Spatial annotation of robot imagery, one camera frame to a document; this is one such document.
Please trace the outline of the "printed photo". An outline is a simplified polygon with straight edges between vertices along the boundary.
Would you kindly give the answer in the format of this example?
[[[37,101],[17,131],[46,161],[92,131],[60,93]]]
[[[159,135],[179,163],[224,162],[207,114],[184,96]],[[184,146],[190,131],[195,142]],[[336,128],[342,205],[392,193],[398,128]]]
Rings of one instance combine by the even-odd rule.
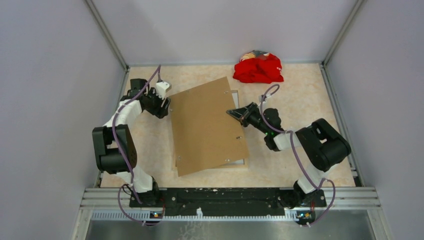
[[[232,94],[232,98],[233,98],[235,107],[236,108],[239,108],[240,107],[240,103],[239,103],[239,94],[238,94],[238,91],[237,90],[233,90],[231,92],[231,94]],[[240,160],[237,160],[237,161],[226,163],[224,166],[225,167],[242,167],[244,165],[245,165],[245,160],[244,159],[240,159]]]

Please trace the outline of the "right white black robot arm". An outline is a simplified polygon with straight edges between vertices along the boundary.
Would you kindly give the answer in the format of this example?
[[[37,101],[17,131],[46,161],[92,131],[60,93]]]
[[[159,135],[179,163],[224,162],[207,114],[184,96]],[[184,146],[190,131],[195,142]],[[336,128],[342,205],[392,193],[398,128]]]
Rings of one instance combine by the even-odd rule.
[[[284,130],[276,108],[263,109],[254,102],[247,106],[226,111],[243,127],[253,126],[264,137],[268,149],[280,152],[291,149],[302,171],[302,177],[295,181],[293,189],[281,198],[286,208],[307,206],[316,193],[328,181],[328,173],[340,164],[352,149],[324,118],[296,131]]]

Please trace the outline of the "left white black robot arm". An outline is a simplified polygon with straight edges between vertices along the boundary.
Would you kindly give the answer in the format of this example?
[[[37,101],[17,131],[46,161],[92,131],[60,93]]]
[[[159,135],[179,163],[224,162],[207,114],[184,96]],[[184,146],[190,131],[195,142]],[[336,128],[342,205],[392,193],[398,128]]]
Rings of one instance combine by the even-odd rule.
[[[113,116],[92,130],[96,166],[100,171],[119,177],[131,191],[133,205],[156,206],[161,200],[156,180],[138,166],[138,154],[130,128],[144,111],[162,119],[169,113],[172,85],[159,79],[154,86],[146,79],[130,80],[130,89],[119,101]]]

